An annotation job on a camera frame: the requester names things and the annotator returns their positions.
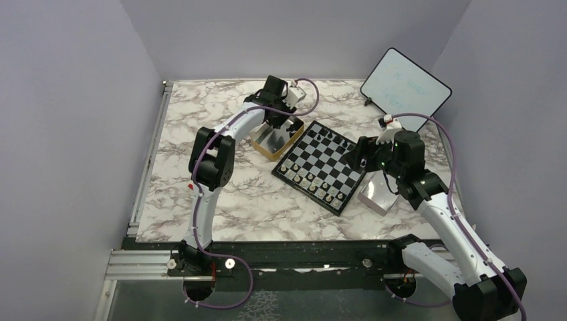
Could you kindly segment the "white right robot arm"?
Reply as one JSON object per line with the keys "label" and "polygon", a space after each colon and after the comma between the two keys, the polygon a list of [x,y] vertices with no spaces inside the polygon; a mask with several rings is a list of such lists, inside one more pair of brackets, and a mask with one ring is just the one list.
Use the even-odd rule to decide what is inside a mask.
{"label": "white right robot arm", "polygon": [[353,170],[364,167],[394,178],[397,193],[428,221],[454,259],[448,262],[410,234],[388,245],[386,264],[392,271],[422,274],[450,299],[460,320],[501,320],[515,313],[526,320],[525,274],[509,269],[466,222],[453,204],[452,188],[426,169],[418,133],[398,130],[389,142],[361,136],[344,159]]}

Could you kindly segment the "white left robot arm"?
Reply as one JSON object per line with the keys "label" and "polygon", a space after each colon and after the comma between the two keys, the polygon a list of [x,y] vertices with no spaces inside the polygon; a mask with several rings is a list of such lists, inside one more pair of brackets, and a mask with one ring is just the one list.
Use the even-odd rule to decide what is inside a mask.
{"label": "white left robot arm", "polygon": [[204,249],[212,242],[217,201],[233,174],[237,144],[262,124],[280,128],[305,97],[296,81],[268,76],[264,86],[247,96],[232,116],[215,127],[198,129],[188,165],[193,200],[189,228],[179,244],[180,266],[197,275],[211,266]]}

